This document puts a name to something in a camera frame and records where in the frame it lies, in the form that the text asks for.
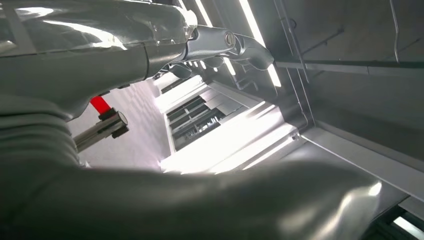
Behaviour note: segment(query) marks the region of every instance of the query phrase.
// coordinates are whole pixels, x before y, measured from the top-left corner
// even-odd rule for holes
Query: light panel
[[[200,13],[201,13],[201,16],[203,17],[203,19],[204,19],[204,21],[206,22],[206,25],[208,26],[208,27],[213,27],[213,25],[212,25],[212,22],[211,22],[211,20],[209,19],[209,16],[208,16],[208,14],[206,13],[206,10],[205,10],[205,7],[203,6],[203,4],[202,4],[202,1],[201,0],[196,0],[196,4],[197,4],[197,7],[199,8],[199,10],[200,10]],[[226,66],[227,66],[227,68],[228,68],[228,70],[229,70],[229,73],[231,74],[231,75],[233,75],[233,76],[235,76],[236,75],[236,72],[234,71],[234,67],[233,67],[233,65],[231,64],[231,62],[230,62],[230,60],[227,58],[225,58],[224,57],[224,62],[225,62],[225,64],[226,64]]]
[[[250,30],[252,31],[254,39],[262,46],[265,46],[264,39],[262,38],[261,32],[259,31],[258,24],[256,23],[255,17],[253,16],[253,12],[251,6],[249,5],[248,0],[239,0],[241,8],[243,9],[244,15],[246,16],[247,23],[249,24]],[[281,87],[280,79],[277,75],[276,69],[274,65],[270,65],[268,67],[268,73],[271,77],[271,81],[276,87]]]
[[[206,65],[205,65],[205,62],[204,61],[200,60],[200,65],[201,65],[201,67],[203,69],[206,69]]]
[[[184,5],[183,0],[178,0],[179,5],[181,5],[181,8],[187,11],[186,5]]]
[[[418,227],[412,225],[409,221],[405,220],[403,217],[398,217],[393,221],[394,224],[398,225],[412,236],[417,238],[418,240],[424,240],[424,232],[421,231]]]

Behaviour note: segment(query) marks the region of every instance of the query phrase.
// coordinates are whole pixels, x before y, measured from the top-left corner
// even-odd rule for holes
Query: metal pipe
[[[295,31],[293,30],[292,25],[290,24],[290,17],[287,14],[287,10],[286,10],[284,0],[280,0],[280,4],[281,4],[281,10],[282,10],[283,14],[285,15],[285,20],[287,22],[288,29],[291,33],[291,37],[293,38],[294,47],[296,48],[297,55],[299,56],[300,62],[302,64],[303,73],[305,74],[305,78],[306,78],[307,83],[309,83],[308,73],[306,71],[306,65],[305,65],[304,59],[302,57],[301,49],[299,47],[299,41],[298,41],[298,38],[296,37]],[[311,104],[309,103],[308,95],[306,93],[305,86],[304,86],[302,79],[300,80],[300,84],[302,85],[303,92],[305,94],[305,99],[306,99],[307,106],[309,108],[310,117],[312,118],[312,122],[315,125],[315,119],[314,119],[314,115],[312,114]]]
[[[291,55],[294,57],[295,55],[294,55],[294,53],[293,53],[292,45],[290,44],[290,41],[289,41],[289,37],[288,37],[288,35],[287,35],[286,28],[284,27],[283,17],[282,17],[282,16],[281,16],[281,14],[280,14],[280,10],[279,10],[279,8],[278,8],[278,6],[277,6],[277,2],[276,2],[276,0],[274,0],[274,6],[275,6],[275,9],[277,10],[277,14],[278,14],[278,17],[279,17],[280,22],[281,22],[281,26],[282,26],[282,30],[283,30],[284,35],[285,35],[285,39],[287,40],[288,49],[290,49]],[[288,78],[290,79],[291,85],[293,86],[294,94],[295,94],[295,96],[296,96],[297,103],[299,104],[300,111],[302,112],[302,115],[304,116],[304,118],[305,118],[305,120],[306,120],[306,125],[305,125],[305,127],[307,127],[307,126],[308,126],[308,124],[309,124],[308,117],[306,117],[306,115],[305,115],[305,111],[304,111],[304,108],[302,107],[301,100],[299,99],[298,92],[296,91],[295,83],[293,82],[292,75],[290,74],[290,71],[289,71],[289,69],[288,69],[288,68],[286,68],[286,70],[287,70]],[[299,79],[300,79],[300,81],[302,82],[302,76],[301,76],[301,73],[299,72],[299,69],[296,69],[296,70],[297,70],[297,74],[298,74],[298,76],[299,76]]]
[[[94,126],[74,137],[78,152],[82,152],[102,139],[112,135],[115,131],[128,125],[128,121],[121,112],[96,123]]]
[[[338,73],[351,73],[375,76],[399,76],[419,78],[424,75],[424,62],[389,62],[389,61],[328,61],[311,60],[304,62],[308,70],[323,70]],[[277,61],[280,68],[303,68],[297,59]]]
[[[390,8],[391,8],[391,15],[393,17],[393,22],[394,22],[394,29],[396,31],[396,35],[394,37],[394,56],[396,57],[396,62],[400,63],[399,53],[398,53],[399,26],[398,26],[398,19],[396,18],[396,11],[395,11],[395,6],[393,4],[393,0],[390,0]]]

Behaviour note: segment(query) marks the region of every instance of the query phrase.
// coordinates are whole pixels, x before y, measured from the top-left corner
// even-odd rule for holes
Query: metal rail
[[[297,36],[295,34],[295,31],[294,31],[291,23],[290,23],[290,17],[287,14],[285,2],[284,2],[284,0],[280,0],[279,2],[280,2],[280,7],[281,7],[281,10],[282,10],[282,13],[285,16],[285,20],[286,20],[286,23],[288,25],[288,30],[289,30],[289,32],[291,34],[292,39],[293,39],[293,43],[294,43],[294,47],[296,49],[297,55],[298,55],[298,57],[300,59],[300,62],[303,63],[302,64],[302,69],[303,69],[303,73],[305,75],[305,79],[306,79],[307,83],[309,83],[308,73],[307,73],[307,70],[306,70],[306,66],[304,64],[304,59],[302,57],[301,49],[299,47],[299,41],[298,41],[298,38],[297,38]],[[279,18],[280,19],[283,19],[282,16],[281,16],[281,14],[280,14],[279,8],[277,6],[276,0],[274,0],[274,5],[275,5],[275,8],[277,9],[277,13],[278,13]],[[283,22],[281,22],[281,26],[282,26],[282,28],[284,30],[284,34],[285,34],[285,36],[287,38],[287,42],[289,43],[290,41],[288,39],[286,28],[284,27]],[[291,55],[294,56],[293,51],[292,51],[292,47],[290,46],[290,43],[288,44],[288,46],[290,48]],[[293,87],[295,87],[294,84],[293,84],[293,80],[292,80],[292,78],[290,76],[289,70],[287,70],[287,73],[288,73],[288,76],[290,77],[291,84],[293,85]],[[312,114],[311,104],[309,103],[308,95],[306,93],[305,86],[304,86],[304,83],[302,81],[301,74],[300,74],[299,71],[297,71],[297,74],[299,75],[299,78],[300,78],[300,84],[302,86],[302,90],[303,90],[303,93],[304,93],[304,96],[305,96],[307,107],[309,108],[310,117],[312,119],[313,125],[315,126],[315,118],[314,118],[314,115]],[[305,116],[305,118],[306,118],[306,124],[308,124],[309,123],[308,118],[306,116]]]
[[[302,69],[305,66],[307,70],[374,76],[421,78],[424,75],[424,62],[311,60],[301,63],[299,60],[292,58],[285,61],[277,61],[276,65],[280,68]]]
[[[399,53],[398,53],[398,42],[399,42],[399,25],[398,25],[398,19],[396,18],[396,11],[395,6],[393,4],[393,0],[390,0],[390,8],[391,8],[391,15],[393,17],[394,22],[394,29],[396,31],[396,35],[394,37],[394,56],[396,57],[396,62],[400,63],[399,60]]]

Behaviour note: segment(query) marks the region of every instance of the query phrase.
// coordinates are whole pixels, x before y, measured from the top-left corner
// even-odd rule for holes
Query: reflective surface
[[[193,12],[136,0],[6,0],[1,7],[0,41],[19,49],[0,56],[180,44],[197,26]]]
[[[380,188],[322,162],[217,175],[78,169],[51,182],[14,223],[48,239],[357,240]]]

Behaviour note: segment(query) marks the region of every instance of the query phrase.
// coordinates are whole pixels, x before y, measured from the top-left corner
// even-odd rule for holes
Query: metal ceiling beam
[[[424,62],[305,60],[304,64],[307,70],[338,73],[408,78],[417,78],[424,75]],[[296,59],[277,61],[276,65],[279,68],[303,68],[302,63]]]

